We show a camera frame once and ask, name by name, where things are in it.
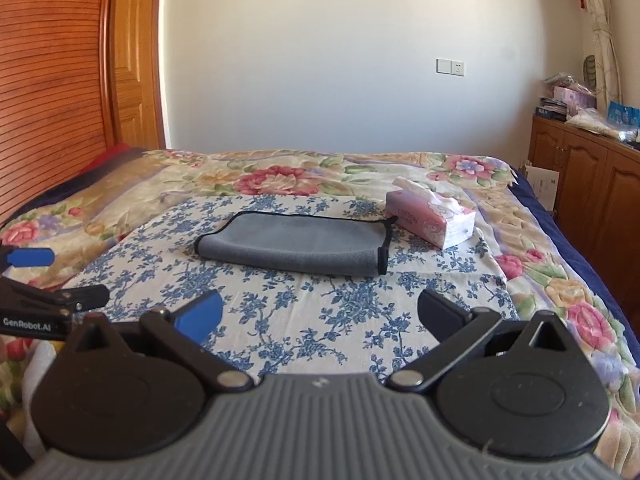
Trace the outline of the purple and grey towel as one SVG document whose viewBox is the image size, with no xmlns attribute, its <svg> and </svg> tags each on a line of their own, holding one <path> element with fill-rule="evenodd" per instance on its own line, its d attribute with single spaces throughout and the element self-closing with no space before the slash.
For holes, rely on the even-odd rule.
<svg viewBox="0 0 640 480">
<path fill-rule="evenodd" d="M 395 216 L 364 221 L 243 211 L 199 236 L 201 258 L 314 275 L 377 276 L 387 272 Z"/>
</svg>

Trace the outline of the wooden room door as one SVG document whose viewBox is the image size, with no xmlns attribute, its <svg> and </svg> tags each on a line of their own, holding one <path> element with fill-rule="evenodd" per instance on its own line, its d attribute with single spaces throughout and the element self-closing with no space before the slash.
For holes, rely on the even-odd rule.
<svg viewBox="0 0 640 480">
<path fill-rule="evenodd" d="M 160 0 L 112 0 L 111 61 L 116 139 L 148 150 L 165 146 L 158 12 Z"/>
</svg>

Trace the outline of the floral bed quilt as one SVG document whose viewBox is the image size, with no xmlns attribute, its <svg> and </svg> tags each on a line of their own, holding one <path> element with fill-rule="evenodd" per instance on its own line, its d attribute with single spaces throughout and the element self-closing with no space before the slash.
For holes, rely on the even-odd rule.
<svg viewBox="0 0 640 480">
<path fill-rule="evenodd" d="M 527 320 L 551 310 L 566 323 L 612 402 L 598 457 L 623 477 L 637 478 L 637 339 L 591 266 L 567 244 L 526 180 L 502 160 L 420 152 L 128 153 L 95 174 L 83 174 L 40 196 L 2 226 L 1 239 L 51 248 L 56 255 L 50 268 L 14 269 L 11 278 L 39 288 L 72 287 L 88 264 L 191 198 L 359 198 L 381 203 L 384 214 L 386 193 L 393 191 L 398 177 L 475 210 L 473 234 L 485 235 L 506 276 L 514 318 Z"/>
</svg>

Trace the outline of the blue floral white cloth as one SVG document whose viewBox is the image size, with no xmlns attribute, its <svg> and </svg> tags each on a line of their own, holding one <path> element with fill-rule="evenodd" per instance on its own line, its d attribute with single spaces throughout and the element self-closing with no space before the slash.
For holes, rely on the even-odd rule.
<svg viewBox="0 0 640 480">
<path fill-rule="evenodd" d="M 378 278 L 330 278 L 232 266 L 194 254 L 194 240 L 246 210 L 375 220 L 383 207 L 359 198 L 199 197 L 146 222 L 74 278 L 102 284 L 114 321 L 155 307 L 177 309 L 215 289 L 224 300 L 206 348 L 254 378 L 288 373 L 370 372 L 384 378 L 436 344 L 418 318 L 418 298 L 433 289 L 461 307 L 516 310 L 506 276 L 482 232 L 445 250 L 403 229 L 390 239 Z"/>
</svg>

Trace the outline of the pink tissue pack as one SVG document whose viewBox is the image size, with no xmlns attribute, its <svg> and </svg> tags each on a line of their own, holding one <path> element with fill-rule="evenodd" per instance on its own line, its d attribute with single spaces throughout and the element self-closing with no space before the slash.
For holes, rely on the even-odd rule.
<svg viewBox="0 0 640 480">
<path fill-rule="evenodd" d="M 396 224 L 439 249 L 457 246 L 474 232 L 476 212 L 455 198 L 445 197 L 403 177 L 386 193 L 385 214 Z"/>
</svg>

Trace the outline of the red blanket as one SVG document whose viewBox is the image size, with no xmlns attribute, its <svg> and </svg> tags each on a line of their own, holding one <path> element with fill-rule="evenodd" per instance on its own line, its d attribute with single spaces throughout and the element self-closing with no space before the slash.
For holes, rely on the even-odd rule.
<svg viewBox="0 0 640 480">
<path fill-rule="evenodd" d="M 96 156 L 90 164 L 82 168 L 79 173 L 85 174 L 88 171 L 95 170 L 107 164 L 108 162 L 117 162 L 122 156 L 127 155 L 131 148 L 126 143 L 119 143 L 111 146 L 107 151 Z"/>
</svg>

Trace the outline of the wooden slatted wardrobe door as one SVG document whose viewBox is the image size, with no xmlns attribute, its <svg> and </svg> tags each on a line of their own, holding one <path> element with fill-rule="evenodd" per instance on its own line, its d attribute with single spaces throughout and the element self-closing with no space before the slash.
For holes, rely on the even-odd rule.
<svg viewBox="0 0 640 480">
<path fill-rule="evenodd" d="M 1 217 L 115 142 L 110 0 L 1 0 Z"/>
</svg>

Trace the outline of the white box beside bed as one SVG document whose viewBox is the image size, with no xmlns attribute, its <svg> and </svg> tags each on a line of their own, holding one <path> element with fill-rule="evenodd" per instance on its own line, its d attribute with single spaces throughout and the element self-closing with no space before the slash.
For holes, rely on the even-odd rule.
<svg viewBox="0 0 640 480">
<path fill-rule="evenodd" d="M 526 162 L 524 174 L 538 202 L 541 203 L 546 211 L 553 214 L 560 183 L 559 171 L 538 167 L 531 162 Z"/>
</svg>

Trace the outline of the wooden cabinet row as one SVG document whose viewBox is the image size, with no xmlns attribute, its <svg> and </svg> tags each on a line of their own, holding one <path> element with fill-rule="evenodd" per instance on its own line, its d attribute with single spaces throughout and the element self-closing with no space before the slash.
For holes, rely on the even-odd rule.
<svg viewBox="0 0 640 480">
<path fill-rule="evenodd" d="M 535 116 L 528 160 L 559 171 L 554 220 L 639 325 L 639 151 Z"/>
</svg>

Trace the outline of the clutter on cabinet top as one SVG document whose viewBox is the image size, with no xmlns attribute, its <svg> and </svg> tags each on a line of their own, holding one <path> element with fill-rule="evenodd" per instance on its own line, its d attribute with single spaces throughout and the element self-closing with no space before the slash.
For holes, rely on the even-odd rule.
<svg viewBox="0 0 640 480">
<path fill-rule="evenodd" d="M 539 99 L 535 115 L 565 122 L 599 136 L 607 136 L 639 149 L 639 110 L 610 101 L 606 113 L 598 111 L 597 64 L 593 55 L 582 63 L 584 80 L 557 73 L 544 81 L 546 94 Z"/>
</svg>

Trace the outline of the patterned beige curtain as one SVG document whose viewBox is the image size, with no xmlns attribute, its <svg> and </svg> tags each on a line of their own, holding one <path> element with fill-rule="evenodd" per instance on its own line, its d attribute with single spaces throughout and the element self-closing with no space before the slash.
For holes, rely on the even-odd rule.
<svg viewBox="0 0 640 480">
<path fill-rule="evenodd" d="M 608 112 L 611 101 L 622 97 L 620 66 L 615 50 L 612 32 L 611 0 L 585 0 L 590 16 L 596 61 L 596 97 L 598 110 L 602 115 Z"/>
</svg>

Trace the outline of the white wall switch socket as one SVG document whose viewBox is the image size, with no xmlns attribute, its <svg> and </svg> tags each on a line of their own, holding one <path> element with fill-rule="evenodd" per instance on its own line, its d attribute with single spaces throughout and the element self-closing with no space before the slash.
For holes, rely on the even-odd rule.
<svg viewBox="0 0 640 480">
<path fill-rule="evenodd" d="M 436 73 L 463 77 L 465 75 L 465 62 L 438 58 L 436 60 Z"/>
</svg>

